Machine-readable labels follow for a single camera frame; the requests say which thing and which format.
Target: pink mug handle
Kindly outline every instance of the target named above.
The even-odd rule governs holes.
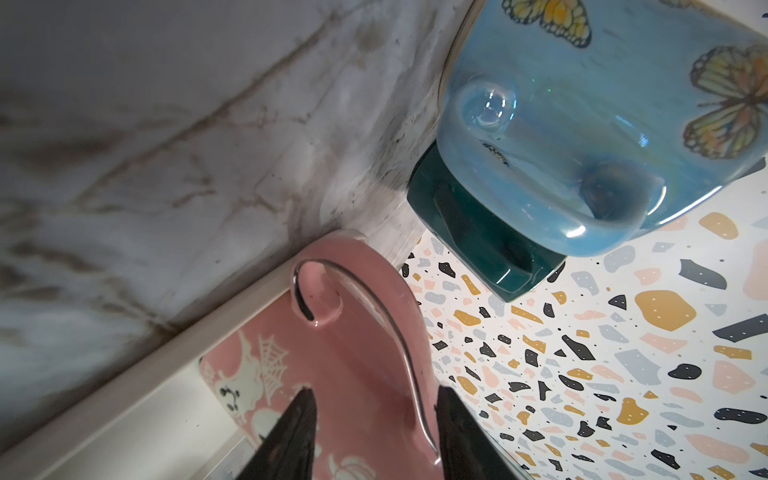
[[[368,310],[395,340],[408,376],[415,434],[426,440],[437,463],[440,450],[432,435],[437,420],[425,407],[434,407],[437,389],[427,332],[413,293],[397,270],[371,247],[341,235],[326,236],[302,250],[293,267],[292,307],[315,326],[333,321],[343,308],[325,270],[336,271],[351,282],[348,290],[358,290],[357,298],[368,302]]]

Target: terrazzo pattern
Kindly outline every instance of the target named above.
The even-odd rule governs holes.
[[[440,382],[535,478],[768,478],[761,165],[511,304],[426,233],[401,271]]]

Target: spider web print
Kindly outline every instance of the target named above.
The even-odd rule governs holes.
[[[271,406],[272,395],[283,386],[283,373],[288,369],[288,366],[283,363],[283,358],[288,355],[288,350],[277,346],[274,335],[267,340],[262,339],[259,335],[259,353],[261,354],[261,381],[264,383],[266,404]]]

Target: terrazzo surface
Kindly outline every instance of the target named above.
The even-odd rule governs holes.
[[[535,478],[768,478],[768,170],[504,304],[430,233],[402,266],[439,381]]]

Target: pink mug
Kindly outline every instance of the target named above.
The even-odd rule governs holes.
[[[330,234],[296,257],[291,291],[200,361],[259,445],[303,388],[318,408],[313,478],[443,478],[437,382],[419,305],[363,242]]]

